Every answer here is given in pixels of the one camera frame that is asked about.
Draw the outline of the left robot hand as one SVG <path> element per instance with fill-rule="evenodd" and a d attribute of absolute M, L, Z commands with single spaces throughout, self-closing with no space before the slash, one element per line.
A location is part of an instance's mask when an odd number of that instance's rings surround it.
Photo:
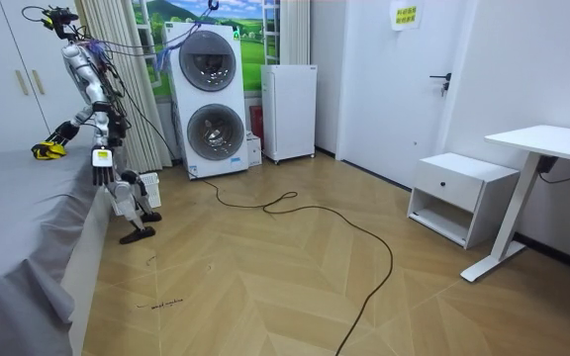
<path fill-rule="evenodd" d="M 92 181 L 94 186 L 103 186 L 114 181 L 113 151 L 94 147 L 91 151 Z"/>

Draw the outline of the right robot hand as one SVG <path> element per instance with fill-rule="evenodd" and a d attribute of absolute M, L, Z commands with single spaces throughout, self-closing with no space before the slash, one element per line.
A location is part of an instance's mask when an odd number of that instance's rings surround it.
<path fill-rule="evenodd" d="M 60 144 L 62 146 L 65 146 L 76 137 L 78 132 L 79 132 L 78 125 L 75 125 L 72 122 L 63 122 L 47 138 L 47 142 L 52 142 L 55 144 Z"/>

